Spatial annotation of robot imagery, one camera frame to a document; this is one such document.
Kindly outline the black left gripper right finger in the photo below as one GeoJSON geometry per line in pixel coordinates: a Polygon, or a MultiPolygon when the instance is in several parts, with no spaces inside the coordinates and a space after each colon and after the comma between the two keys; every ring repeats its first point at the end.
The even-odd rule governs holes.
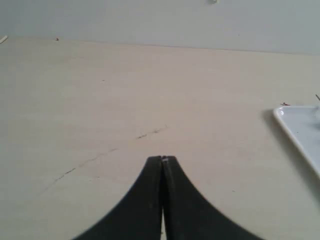
{"type": "Polygon", "coordinates": [[[259,240],[222,214],[196,189],[175,156],[162,158],[163,213],[168,240],[259,240]]]}

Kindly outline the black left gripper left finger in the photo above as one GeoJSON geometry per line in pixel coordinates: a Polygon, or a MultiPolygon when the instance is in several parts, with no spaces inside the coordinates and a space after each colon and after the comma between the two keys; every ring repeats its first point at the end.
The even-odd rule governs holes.
{"type": "Polygon", "coordinates": [[[151,156],[121,201],[76,240],[159,240],[162,158],[151,156]]]}

